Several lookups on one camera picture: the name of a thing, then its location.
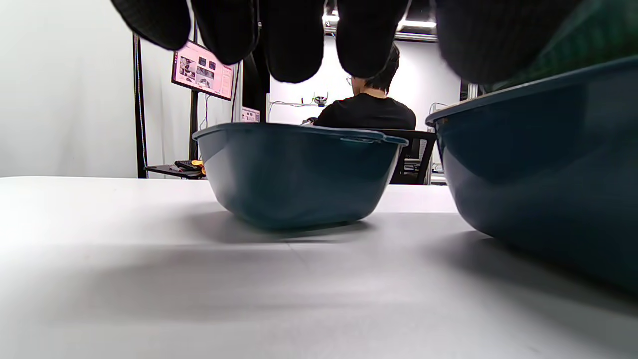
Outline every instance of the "black pole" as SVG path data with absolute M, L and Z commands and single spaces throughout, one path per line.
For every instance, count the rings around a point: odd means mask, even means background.
M 145 170 L 146 123 L 144 118 L 144 86 L 142 81 L 142 45 L 133 33 L 133 87 L 135 91 L 135 142 L 137 144 L 137 178 L 148 178 Z
M 197 21 L 193 23 L 193 42 L 197 43 Z M 191 132 L 188 142 L 188 160 L 198 159 L 197 155 L 197 141 L 193 140 L 193 134 L 198 130 L 197 128 L 197 99 L 199 92 L 191 90 Z

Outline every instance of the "black t-shirt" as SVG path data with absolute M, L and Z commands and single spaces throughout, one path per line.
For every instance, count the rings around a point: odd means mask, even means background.
M 389 97 L 377 98 L 360 93 L 326 106 L 314 125 L 335 128 L 414 130 L 417 126 L 417 117 L 401 102 Z

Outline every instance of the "ceiling light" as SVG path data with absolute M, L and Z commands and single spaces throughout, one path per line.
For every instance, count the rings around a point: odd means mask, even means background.
M 412 21 L 412 20 L 401 20 L 399 21 L 399 27 L 436 27 L 436 23 L 433 21 Z
M 323 19 L 324 22 L 337 22 L 337 21 L 339 21 L 339 16 L 337 16 L 337 15 L 324 15 L 322 19 Z

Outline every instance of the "computer screen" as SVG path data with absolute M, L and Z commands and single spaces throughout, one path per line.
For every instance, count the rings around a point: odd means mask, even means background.
M 234 68 L 217 60 L 205 47 L 188 41 L 175 51 L 173 79 L 178 84 L 195 91 L 230 100 L 233 90 Z
M 259 111 L 249 109 L 248 107 L 242 107 L 241 121 L 242 122 L 259 122 Z

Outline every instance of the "bowl rim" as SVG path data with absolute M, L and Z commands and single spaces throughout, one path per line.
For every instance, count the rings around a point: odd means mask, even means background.
M 600 63 L 574 71 L 561 73 L 544 79 L 495 91 L 487 95 L 472 98 L 471 100 L 461 101 L 455 105 L 445 107 L 428 115 L 426 117 L 426 124 L 428 126 L 434 126 L 436 120 L 459 112 L 492 105 L 497 102 L 513 100 L 519 97 L 530 96 L 539 92 L 591 82 L 600 77 L 609 75 L 612 72 L 633 70 L 636 68 L 638 68 L 638 55 L 623 57 L 606 63 Z
M 320 127 L 320 126 L 299 126 L 299 125 L 289 125 L 286 123 L 266 123 L 266 122 L 258 122 L 258 123 L 250 123 L 250 122 L 229 122 L 229 123 L 220 123 L 218 125 L 213 125 L 208 128 L 204 128 L 203 130 L 199 130 L 193 134 L 193 140 L 198 140 L 199 138 L 213 134 L 219 131 L 225 130 L 254 130 L 256 127 L 260 127 L 262 129 L 269 128 L 274 129 L 277 128 L 283 132 L 296 132 L 296 133 L 304 133 L 304 134 L 321 134 L 321 135 L 329 135 L 334 137 L 342 137 L 347 139 L 360 139 L 360 140 L 373 140 L 373 141 L 383 141 L 389 142 L 393 144 L 400 144 L 403 146 L 407 146 L 409 141 L 395 136 L 387 136 L 379 131 L 374 130 L 360 130 L 357 128 L 330 128 L 330 127 Z

